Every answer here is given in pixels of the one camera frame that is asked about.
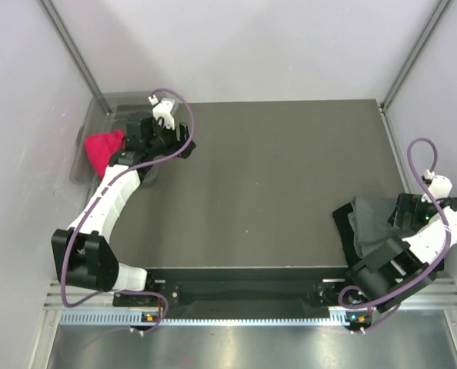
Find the grey t shirt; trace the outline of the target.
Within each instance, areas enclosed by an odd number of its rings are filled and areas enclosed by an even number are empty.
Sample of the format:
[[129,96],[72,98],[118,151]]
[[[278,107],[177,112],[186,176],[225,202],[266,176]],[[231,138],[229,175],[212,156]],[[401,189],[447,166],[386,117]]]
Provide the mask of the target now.
[[353,244],[356,254],[364,258],[391,236],[400,233],[388,223],[395,210],[394,198],[354,197],[352,213],[348,215],[354,233]]

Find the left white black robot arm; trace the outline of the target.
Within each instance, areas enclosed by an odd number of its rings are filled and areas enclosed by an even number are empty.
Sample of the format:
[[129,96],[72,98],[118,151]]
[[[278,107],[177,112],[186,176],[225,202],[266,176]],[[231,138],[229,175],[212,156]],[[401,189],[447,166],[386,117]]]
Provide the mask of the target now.
[[157,287],[144,268],[118,261],[110,245],[116,221],[152,169],[170,158],[187,158],[195,143],[186,123],[170,128],[149,111],[128,116],[118,147],[106,158],[102,180],[84,211],[51,238],[58,281],[92,291],[130,291],[139,304],[152,303]]

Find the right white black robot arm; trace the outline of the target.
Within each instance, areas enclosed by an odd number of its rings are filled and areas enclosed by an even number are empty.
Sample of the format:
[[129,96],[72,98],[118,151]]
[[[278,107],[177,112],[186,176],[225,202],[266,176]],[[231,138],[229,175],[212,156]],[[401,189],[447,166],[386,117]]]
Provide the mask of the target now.
[[431,284],[438,273],[431,266],[457,244],[457,197],[439,200],[447,222],[419,194],[401,193],[388,223],[409,237],[392,235],[348,270],[341,292],[350,304],[378,301],[384,313]]

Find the black folded t shirt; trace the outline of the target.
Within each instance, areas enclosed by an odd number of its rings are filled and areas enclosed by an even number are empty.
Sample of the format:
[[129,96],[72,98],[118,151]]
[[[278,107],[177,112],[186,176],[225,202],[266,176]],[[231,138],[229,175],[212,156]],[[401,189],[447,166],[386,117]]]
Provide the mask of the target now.
[[[342,242],[342,249],[345,255],[346,263],[349,267],[354,266],[358,262],[362,260],[356,252],[353,244],[353,236],[354,233],[352,231],[352,227],[349,224],[348,215],[352,213],[352,206],[351,201],[347,204],[344,204],[340,208],[334,210],[332,212],[332,218],[335,223],[335,226],[339,232],[339,237]],[[413,230],[408,229],[398,229],[400,233],[397,234],[401,237],[408,237],[409,235],[413,235],[415,232]]]

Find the red t shirt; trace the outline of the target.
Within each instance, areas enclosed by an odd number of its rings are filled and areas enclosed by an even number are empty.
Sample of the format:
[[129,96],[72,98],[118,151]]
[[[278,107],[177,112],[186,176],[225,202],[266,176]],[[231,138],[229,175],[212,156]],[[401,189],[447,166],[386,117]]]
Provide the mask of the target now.
[[85,139],[85,152],[95,173],[104,178],[108,163],[114,153],[123,146],[124,132],[115,130],[95,135]]

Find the clear plastic bin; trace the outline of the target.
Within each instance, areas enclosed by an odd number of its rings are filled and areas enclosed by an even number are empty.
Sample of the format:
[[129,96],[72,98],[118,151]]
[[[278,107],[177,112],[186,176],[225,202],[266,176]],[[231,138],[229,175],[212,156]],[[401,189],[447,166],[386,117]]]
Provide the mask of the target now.
[[[150,156],[147,149],[154,119],[152,105],[148,101],[151,95],[160,99],[165,97],[161,92],[111,93],[91,100],[84,125],[78,132],[75,159],[70,173],[73,183],[95,191],[99,185],[116,183],[128,169],[133,170],[134,179],[140,183],[145,181],[154,160],[160,157]],[[104,178],[100,178],[89,162],[84,142],[90,135],[115,130],[124,132],[123,146],[112,155]]]

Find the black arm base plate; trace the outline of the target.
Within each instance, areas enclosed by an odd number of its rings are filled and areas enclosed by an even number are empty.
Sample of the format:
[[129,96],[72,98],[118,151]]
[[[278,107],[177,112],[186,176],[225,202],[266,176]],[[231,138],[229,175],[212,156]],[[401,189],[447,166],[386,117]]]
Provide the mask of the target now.
[[312,317],[336,304],[345,267],[152,268],[147,288],[168,316]]

